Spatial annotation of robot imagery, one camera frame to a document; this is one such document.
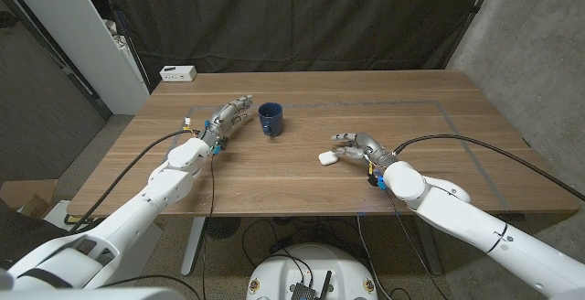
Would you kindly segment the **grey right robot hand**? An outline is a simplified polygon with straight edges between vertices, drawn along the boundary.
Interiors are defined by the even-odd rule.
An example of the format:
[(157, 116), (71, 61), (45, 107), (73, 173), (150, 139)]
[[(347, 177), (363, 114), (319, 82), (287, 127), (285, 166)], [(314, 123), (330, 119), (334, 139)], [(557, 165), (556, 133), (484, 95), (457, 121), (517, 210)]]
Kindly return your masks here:
[(334, 152), (338, 155), (347, 155), (354, 159), (364, 158), (376, 167), (387, 168), (398, 159), (373, 137), (364, 133), (341, 133), (331, 137), (332, 140), (342, 142)]

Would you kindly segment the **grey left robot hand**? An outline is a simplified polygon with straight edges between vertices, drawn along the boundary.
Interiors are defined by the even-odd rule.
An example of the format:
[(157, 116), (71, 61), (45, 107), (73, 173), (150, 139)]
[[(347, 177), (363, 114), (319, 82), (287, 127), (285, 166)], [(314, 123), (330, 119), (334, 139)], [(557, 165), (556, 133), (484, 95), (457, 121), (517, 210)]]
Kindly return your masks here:
[(224, 146), (232, 133), (232, 128), (251, 119), (252, 114), (248, 112), (248, 109), (252, 104), (253, 95), (248, 94), (218, 108), (197, 137), (205, 142), (212, 151), (218, 146)]

